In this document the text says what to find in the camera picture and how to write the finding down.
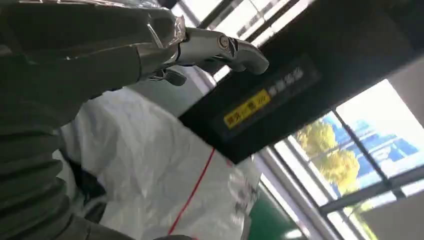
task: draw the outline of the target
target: robotic arm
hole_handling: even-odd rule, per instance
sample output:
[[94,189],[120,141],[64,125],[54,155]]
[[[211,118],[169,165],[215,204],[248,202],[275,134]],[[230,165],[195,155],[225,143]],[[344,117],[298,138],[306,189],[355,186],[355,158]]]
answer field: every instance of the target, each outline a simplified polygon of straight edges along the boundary
[[211,59],[254,74],[269,64],[251,44],[185,28],[162,8],[105,0],[0,3],[0,239],[129,239],[72,215],[65,183],[56,178],[54,130],[105,91],[180,78],[166,68]]

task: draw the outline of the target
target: red line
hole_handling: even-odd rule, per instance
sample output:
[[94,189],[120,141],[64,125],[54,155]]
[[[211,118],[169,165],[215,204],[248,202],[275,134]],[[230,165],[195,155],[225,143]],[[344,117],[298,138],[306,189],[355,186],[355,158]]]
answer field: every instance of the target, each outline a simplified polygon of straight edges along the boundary
[[191,192],[190,196],[188,197],[188,200],[185,202],[182,209],[179,211],[178,216],[176,217],[175,221],[173,222],[171,228],[168,231],[168,235],[171,235],[173,233],[173,231],[175,230],[175,227],[177,226],[178,222],[181,219],[181,216],[183,215],[184,211],[187,209],[190,202],[192,201],[196,191],[198,190],[200,182],[202,181],[203,177],[205,176],[206,170],[208,169],[209,164],[211,163],[212,156],[214,155],[214,152],[215,152],[215,148],[212,148],[212,152],[210,153],[209,159],[207,160],[206,165],[204,166],[203,171],[201,172],[200,177],[198,178],[196,185],[193,188],[193,191]]

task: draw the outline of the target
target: yellow warning label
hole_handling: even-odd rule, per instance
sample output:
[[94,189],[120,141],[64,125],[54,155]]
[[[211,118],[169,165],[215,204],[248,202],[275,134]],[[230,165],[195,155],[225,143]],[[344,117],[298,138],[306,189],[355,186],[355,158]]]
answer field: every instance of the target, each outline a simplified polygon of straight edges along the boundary
[[262,89],[246,102],[224,116],[224,122],[229,129],[243,122],[256,111],[263,108],[271,101],[271,97],[265,89]]

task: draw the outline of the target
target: transparent plastic wrap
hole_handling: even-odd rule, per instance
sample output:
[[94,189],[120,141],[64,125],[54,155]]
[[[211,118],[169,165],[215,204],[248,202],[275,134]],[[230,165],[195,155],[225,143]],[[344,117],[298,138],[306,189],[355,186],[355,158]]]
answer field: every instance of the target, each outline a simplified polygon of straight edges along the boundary
[[10,29],[6,39],[13,39],[7,45],[34,64],[123,47],[151,53],[186,36],[184,18],[153,0],[29,0],[1,14]]
[[136,240],[242,238],[256,186],[138,93],[123,88],[90,100],[61,135],[68,157],[106,189],[100,224]]

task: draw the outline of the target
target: window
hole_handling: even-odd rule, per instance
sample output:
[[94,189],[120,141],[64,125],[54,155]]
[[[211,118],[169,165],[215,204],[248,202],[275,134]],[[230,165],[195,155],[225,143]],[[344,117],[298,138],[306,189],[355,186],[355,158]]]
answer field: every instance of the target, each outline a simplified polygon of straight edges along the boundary
[[270,27],[263,31],[255,40],[253,40],[251,43],[255,47],[259,47],[262,44],[264,44],[268,39],[270,39],[276,32],[273,31]]
[[274,4],[272,5],[272,7],[269,9],[269,11],[267,11],[264,15],[263,18],[265,18],[266,20],[270,19],[276,12],[278,12],[278,10],[280,10],[282,7],[284,7],[284,5],[286,5],[289,0],[279,0],[279,1],[272,1]]
[[222,0],[181,0],[201,22]]
[[218,70],[214,75],[213,79],[215,79],[216,82],[221,81],[229,72],[231,69],[228,66],[223,66],[220,70]]
[[282,15],[277,21],[272,24],[272,29],[275,32],[280,31],[284,28],[288,23],[290,23],[297,15],[303,12],[308,5],[311,3],[311,0],[300,0],[298,1],[292,8],[290,8],[284,15]]
[[249,24],[257,13],[252,2],[244,0],[214,30],[223,32],[229,37],[239,38],[238,31]]
[[190,17],[188,16],[188,14],[186,12],[184,12],[184,10],[181,8],[180,4],[177,3],[172,9],[171,9],[172,13],[177,16],[177,17],[181,17],[184,16],[184,22],[185,25],[187,27],[190,28],[195,28],[195,24],[191,21]]
[[424,190],[424,128],[387,79],[273,149],[347,240],[377,240],[361,213]]
[[262,11],[267,6],[275,6],[276,3],[280,1],[278,0],[251,0],[251,3],[255,6],[258,11]]

